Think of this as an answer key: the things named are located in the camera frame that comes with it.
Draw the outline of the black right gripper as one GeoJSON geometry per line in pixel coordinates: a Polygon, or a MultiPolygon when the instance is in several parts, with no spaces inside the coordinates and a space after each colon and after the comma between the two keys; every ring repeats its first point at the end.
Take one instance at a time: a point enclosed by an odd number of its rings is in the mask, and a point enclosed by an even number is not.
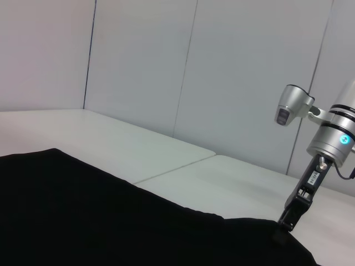
{"type": "Polygon", "coordinates": [[[285,208],[277,221],[273,240],[277,244],[286,244],[289,232],[292,232],[300,218],[309,210],[313,197],[332,166],[332,160],[316,155],[307,166],[295,189],[288,197],[285,208]]]}

